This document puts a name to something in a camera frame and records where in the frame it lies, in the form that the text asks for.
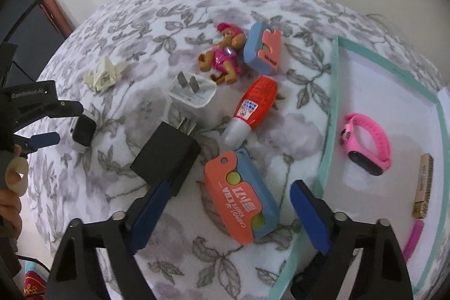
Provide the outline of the person's left hand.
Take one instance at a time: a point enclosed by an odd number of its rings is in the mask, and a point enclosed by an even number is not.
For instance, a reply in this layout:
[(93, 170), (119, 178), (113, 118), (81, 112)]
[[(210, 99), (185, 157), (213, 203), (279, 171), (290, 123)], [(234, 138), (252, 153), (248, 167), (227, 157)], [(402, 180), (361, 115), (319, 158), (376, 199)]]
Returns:
[(1, 151), (1, 217), (11, 225), (11, 236), (18, 239), (22, 231), (21, 200), (28, 189), (29, 166), (21, 157), (21, 147), (13, 152)]

